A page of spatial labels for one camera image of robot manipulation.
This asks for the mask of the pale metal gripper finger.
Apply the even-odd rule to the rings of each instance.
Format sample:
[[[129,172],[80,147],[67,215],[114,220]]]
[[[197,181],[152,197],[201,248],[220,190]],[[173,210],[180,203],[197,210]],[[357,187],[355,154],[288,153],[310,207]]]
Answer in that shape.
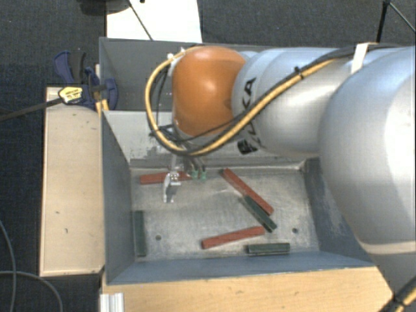
[[[171,182],[171,178],[170,178],[170,174],[167,173],[167,175],[165,176],[165,179],[163,181],[163,187],[162,187],[162,197],[163,197],[163,202],[164,203],[170,203],[172,197],[170,196],[170,182]]]
[[[169,182],[169,202],[174,202],[174,196],[177,193],[177,190],[181,186],[181,182],[179,181],[179,174],[170,174],[170,182]]]

